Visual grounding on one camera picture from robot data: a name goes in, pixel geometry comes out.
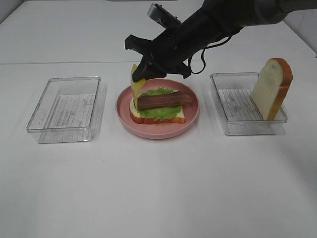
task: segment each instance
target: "bread slice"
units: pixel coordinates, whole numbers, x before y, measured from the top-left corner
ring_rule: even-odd
[[[153,118],[145,118],[144,116],[140,115],[140,113],[137,112],[137,110],[134,106],[133,98],[130,101],[130,116],[131,116],[132,120],[138,124],[143,124],[143,123],[145,123],[145,124],[158,124],[158,123],[166,123],[166,122],[181,123],[181,124],[185,123],[185,115],[184,115],[183,108],[172,119],[154,120]]]
[[[266,62],[251,97],[264,120],[274,120],[293,80],[288,63],[281,58]]]

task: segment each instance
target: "bread crust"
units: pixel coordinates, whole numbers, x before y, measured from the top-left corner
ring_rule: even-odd
[[[266,120],[274,120],[276,117],[276,114],[278,113],[278,110],[280,109],[285,96],[288,92],[289,86],[279,87],[278,93],[275,97],[274,103],[271,107],[271,110],[269,111],[269,114],[266,118]]]
[[[275,100],[272,104],[271,110],[266,118],[266,120],[274,120],[278,110],[280,109],[286,94],[288,92],[289,86],[293,81],[293,72],[289,64],[282,58],[272,58],[276,60],[283,70],[283,80],[279,86],[278,93],[275,97]]]
[[[285,59],[282,58],[272,58],[273,60],[276,60],[279,65],[283,69],[283,81],[280,84],[280,87],[282,86],[290,86],[293,81],[293,72],[289,64],[285,61]]]

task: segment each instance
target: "cheese slice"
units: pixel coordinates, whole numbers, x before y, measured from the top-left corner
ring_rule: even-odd
[[[132,94],[133,94],[134,105],[135,105],[136,110],[138,110],[138,97],[139,97],[141,88],[146,83],[146,80],[145,80],[145,78],[142,78],[138,82],[133,82],[132,74],[134,73],[134,71],[136,69],[137,69],[137,65],[133,64],[132,69],[131,69],[131,89],[132,89]]]

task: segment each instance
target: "plastic container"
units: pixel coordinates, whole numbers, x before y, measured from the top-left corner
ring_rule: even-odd
[[[27,125],[39,144],[90,141],[100,130],[100,77],[50,79]]]
[[[211,91],[226,135],[270,135],[284,132],[287,115],[280,108],[274,120],[263,120],[251,98],[258,73],[215,73]]]

